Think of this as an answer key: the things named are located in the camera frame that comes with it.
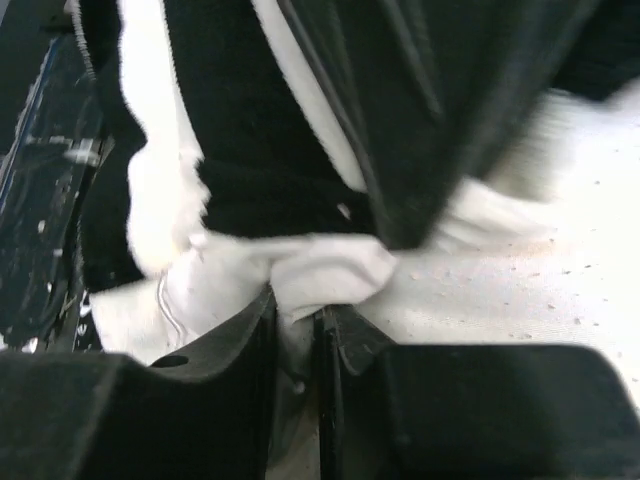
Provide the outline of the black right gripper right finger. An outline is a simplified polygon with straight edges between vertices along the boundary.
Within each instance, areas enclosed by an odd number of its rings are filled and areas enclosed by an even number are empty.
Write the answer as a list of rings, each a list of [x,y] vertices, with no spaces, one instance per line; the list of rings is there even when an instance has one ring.
[[[318,317],[325,479],[635,479],[639,421],[598,352],[398,344],[355,310]]]

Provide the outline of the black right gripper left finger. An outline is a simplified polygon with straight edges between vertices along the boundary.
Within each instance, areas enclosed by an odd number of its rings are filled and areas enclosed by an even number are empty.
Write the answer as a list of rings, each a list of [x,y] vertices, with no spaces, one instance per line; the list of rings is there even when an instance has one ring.
[[[269,290],[150,366],[116,354],[1,356],[5,479],[261,479],[275,376]]]

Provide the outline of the white pillow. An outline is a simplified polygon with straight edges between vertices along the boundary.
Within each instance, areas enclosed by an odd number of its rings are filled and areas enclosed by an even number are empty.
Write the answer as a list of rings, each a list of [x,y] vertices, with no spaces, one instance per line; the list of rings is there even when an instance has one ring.
[[[592,347],[639,394],[639,85],[606,100],[545,94],[488,183],[467,182],[437,234],[414,254],[365,241],[371,282],[313,280],[294,243],[279,297],[285,343],[305,381],[310,323],[346,299],[395,340]]]

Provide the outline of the black white striped pillowcase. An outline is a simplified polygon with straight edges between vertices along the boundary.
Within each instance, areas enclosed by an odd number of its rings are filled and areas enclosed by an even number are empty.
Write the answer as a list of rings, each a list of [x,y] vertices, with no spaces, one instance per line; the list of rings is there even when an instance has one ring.
[[[565,226],[588,115],[637,113],[635,1],[76,1],[114,146],[91,293],[239,243],[286,257],[513,244]]]

